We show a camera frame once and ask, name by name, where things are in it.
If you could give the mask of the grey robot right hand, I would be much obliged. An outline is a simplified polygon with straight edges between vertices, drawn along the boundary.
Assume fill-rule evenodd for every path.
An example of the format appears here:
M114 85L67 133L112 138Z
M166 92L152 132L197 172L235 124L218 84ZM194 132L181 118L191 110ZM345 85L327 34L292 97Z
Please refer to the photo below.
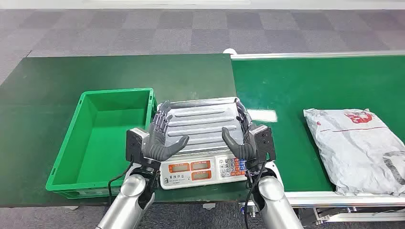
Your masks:
M251 144L248 133L249 128L252 125L252 119L245 106L240 102L238 98L234 99L234 103L236 103L236 108L238 111L236 119L240 122L241 129L244 134L243 143L238 144L230 136L229 130L225 127L222 127L222 139L236 158L250 160L251 158L255 157L253 146Z

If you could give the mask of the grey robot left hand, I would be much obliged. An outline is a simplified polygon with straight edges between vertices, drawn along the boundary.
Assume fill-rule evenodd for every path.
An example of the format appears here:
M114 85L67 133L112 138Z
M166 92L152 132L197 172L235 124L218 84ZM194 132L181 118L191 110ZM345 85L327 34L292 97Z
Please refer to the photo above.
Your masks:
M170 146L165 145L168 124L172 119L172 115L169 114L170 110L171 103L169 100L166 100L161 104L152 123L149 125L149 140L146 143L145 151L143 152L145 157L162 162L186 147L189 141L189 136L187 135L182 136L180 140Z

